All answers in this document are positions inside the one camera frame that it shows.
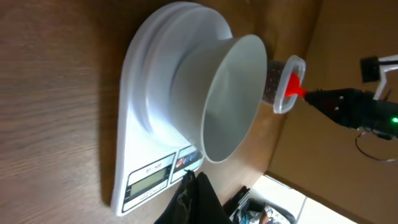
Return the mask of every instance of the black cloth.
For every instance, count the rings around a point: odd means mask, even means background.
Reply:
[[[206,174],[187,171],[155,224],[232,224]]]

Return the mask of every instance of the white kitchen scale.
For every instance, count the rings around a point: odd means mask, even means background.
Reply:
[[[123,216],[197,170],[203,154],[169,122],[170,87],[178,65],[197,44],[232,38],[215,10],[175,2],[136,32],[123,63],[116,175],[111,207]]]

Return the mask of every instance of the wood grain surface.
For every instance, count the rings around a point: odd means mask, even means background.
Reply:
[[[177,186],[122,218],[109,202],[124,55],[141,23],[169,2],[0,1],[1,223],[152,223],[163,212]],[[200,2],[234,35],[262,37],[271,56],[291,4]],[[262,105],[239,150],[204,163],[221,203],[266,171],[282,121]]]

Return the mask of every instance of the brown cardboard wall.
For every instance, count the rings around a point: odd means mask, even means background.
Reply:
[[[309,90],[360,88],[362,57],[398,54],[398,1],[326,0],[307,54],[304,87]],[[388,73],[390,97],[398,102],[398,73]],[[298,100],[287,116],[269,168],[275,176],[309,192],[357,222],[398,223],[398,164],[362,156],[356,130],[338,126]],[[368,153],[398,154],[398,141],[363,139]]]

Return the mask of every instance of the small jar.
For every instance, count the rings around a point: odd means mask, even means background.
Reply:
[[[297,95],[285,98],[292,73],[298,75],[301,84],[305,75],[305,60],[293,55],[286,62],[268,61],[266,87],[262,100],[274,108],[274,113],[283,114],[293,108]]]

